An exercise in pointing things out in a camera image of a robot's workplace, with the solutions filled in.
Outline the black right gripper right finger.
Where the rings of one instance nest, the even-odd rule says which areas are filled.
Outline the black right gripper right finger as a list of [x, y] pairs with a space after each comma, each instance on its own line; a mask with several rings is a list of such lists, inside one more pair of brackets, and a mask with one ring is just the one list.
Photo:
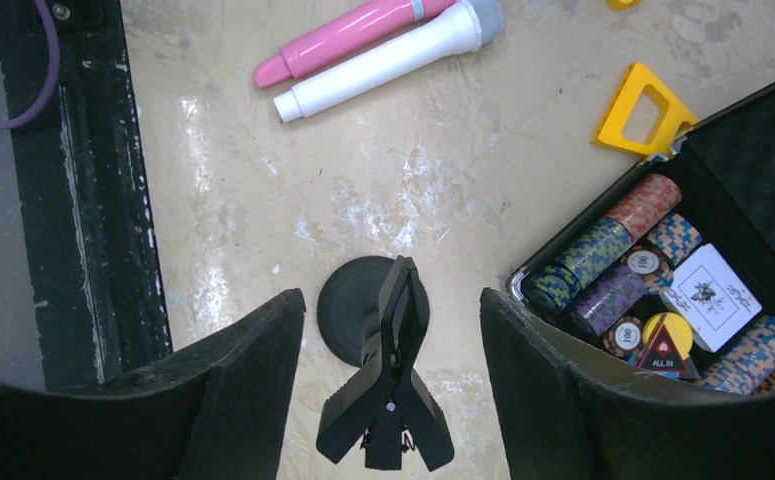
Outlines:
[[480, 326], [515, 479], [775, 479], [775, 394], [629, 365], [486, 288]]

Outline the black clip stand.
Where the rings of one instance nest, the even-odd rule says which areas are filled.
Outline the black clip stand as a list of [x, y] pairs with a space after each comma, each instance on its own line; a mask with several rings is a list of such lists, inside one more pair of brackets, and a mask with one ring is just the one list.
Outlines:
[[401, 469], [408, 451], [435, 471], [455, 456], [443, 410], [415, 370], [430, 307], [414, 260], [365, 256], [347, 262], [320, 291], [320, 335], [355, 373], [323, 404], [317, 450], [339, 463], [354, 447], [368, 469]]

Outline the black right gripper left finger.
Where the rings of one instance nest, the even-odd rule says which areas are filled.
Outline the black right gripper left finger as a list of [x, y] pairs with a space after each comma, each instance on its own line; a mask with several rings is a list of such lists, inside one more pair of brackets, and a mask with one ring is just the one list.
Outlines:
[[0, 383], [0, 479], [273, 479], [305, 319], [298, 289], [70, 393]]

